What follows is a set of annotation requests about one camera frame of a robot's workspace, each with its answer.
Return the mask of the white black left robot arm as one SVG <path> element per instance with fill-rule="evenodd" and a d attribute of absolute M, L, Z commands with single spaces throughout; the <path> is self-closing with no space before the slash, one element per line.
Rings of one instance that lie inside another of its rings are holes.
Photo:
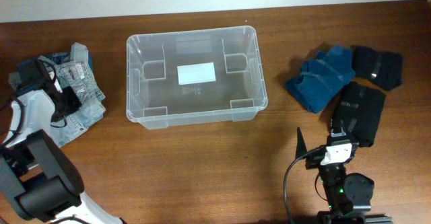
<path fill-rule="evenodd" d="M 116 223 L 85 191 L 74 164 L 61 151 L 56 128 L 81 108 L 72 87 L 61 87 L 52 63 L 18 65 L 20 83 L 6 107 L 12 117 L 1 143 L 1 193 L 24 220 L 43 223 Z"/>

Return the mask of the light blue jeans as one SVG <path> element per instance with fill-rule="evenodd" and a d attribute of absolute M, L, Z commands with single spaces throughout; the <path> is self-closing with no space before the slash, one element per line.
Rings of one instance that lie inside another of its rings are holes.
<path fill-rule="evenodd" d="M 9 101 L 13 117 L 9 132 L 2 144 L 3 147 L 11 148 L 38 130 L 43 130 L 58 147 L 62 147 L 102 119 L 106 111 L 102 105 L 105 96 L 97 86 L 85 52 L 88 52 L 87 47 L 76 42 L 69 52 L 69 60 L 60 65 L 54 64 L 44 55 L 31 58 L 53 63 L 59 77 L 55 86 L 61 88 L 71 86 L 79 98 L 81 107 L 77 112 L 68 115 L 65 120 L 51 122 L 55 105 L 43 90 L 30 91 L 19 96 L 17 87 L 21 79 L 18 69 L 10 74 L 9 84 L 15 90 Z"/>

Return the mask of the dark blue jeans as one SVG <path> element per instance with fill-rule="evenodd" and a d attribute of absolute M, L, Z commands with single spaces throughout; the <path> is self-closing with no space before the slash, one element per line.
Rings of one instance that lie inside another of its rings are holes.
<path fill-rule="evenodd" d="M 93 62 L 92 62 L 91 54 L 89 52 L 85 52 L 84 54 L 88 58 L 88 65 L 89 65 L 90 69 L 93 70 Z M 54 64 L 60 65 L 60 64 L 67 62 L 69 60 L 70 53 L 69 52 L 57 52 L 57 53 L 53 53 L 53 54 L 47 54 L 47 55 L 45 55 L 45 57 L 48 58 L 49 60 L 51 60 Z"/>

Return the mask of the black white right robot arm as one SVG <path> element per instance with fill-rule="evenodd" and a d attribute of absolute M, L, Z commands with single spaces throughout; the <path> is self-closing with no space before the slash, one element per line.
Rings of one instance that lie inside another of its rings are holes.
<path fill-rule="evenodd" d="M 363 174 L 346 172 L 345 164 L 355 155 L 359 142 L 352 134 L 341 131 L 330 134 L 327 143 L 308 150 L 301 130 L 297 129 L 296 159 L 306 161 L 306 169 L 317 169 L 328 211 L 317 214 L 317 222 L 323 224 L 383 224 L 393 219 L 381 216 L 366 216 L 371 210 L 374 181 Z"/>

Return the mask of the blue garment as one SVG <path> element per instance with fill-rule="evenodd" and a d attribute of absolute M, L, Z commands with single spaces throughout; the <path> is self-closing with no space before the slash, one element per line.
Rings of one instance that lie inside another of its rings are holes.
<path fill-rule="evenodd" d="M 317 114 L 355 77 L 352 59 L 352 49 L 340 45 L 319 51 L 286 82 L 286 89 L 306 110 Z"/>

